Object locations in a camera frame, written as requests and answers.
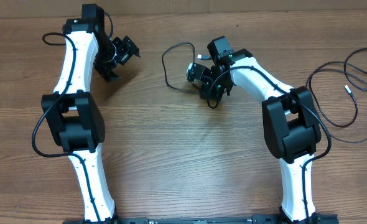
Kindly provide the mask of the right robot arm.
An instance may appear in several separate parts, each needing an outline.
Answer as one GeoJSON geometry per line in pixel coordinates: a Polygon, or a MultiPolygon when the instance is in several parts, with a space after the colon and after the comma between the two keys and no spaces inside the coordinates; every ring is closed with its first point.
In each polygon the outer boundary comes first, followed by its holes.
{"type": "Polygon", "coordinates": [[[213,39],[207,49],[213,66],[193,72],[204,84],[203,97],[219,102],[239,86],[261,105],[264,140],[281,167],[281,221],[317,223],[311,172],[321,131],[310,92],[280,82],[249,51],[233,50],[224,36],[213,39]]]}

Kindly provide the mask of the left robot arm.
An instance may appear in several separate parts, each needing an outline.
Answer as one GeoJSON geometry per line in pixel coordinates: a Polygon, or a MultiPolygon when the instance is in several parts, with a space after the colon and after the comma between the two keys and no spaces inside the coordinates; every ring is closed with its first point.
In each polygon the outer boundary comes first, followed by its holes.
{"type": "Polygon", "coordinates": [[[81,17],[68,19],[59,34],[65,39],[62,72],[53,93],[43,95],[43,115],[53,140],[73,165],[85,206],[82,223],[117,223],[115,202],[109,192],[102,160],[105,121],[91,95],[91,76],[97,71],[107,82],[139,48],[128,37],[112,38],[105,31],[109,15],[97,4],[83,4],[81,17]]]}

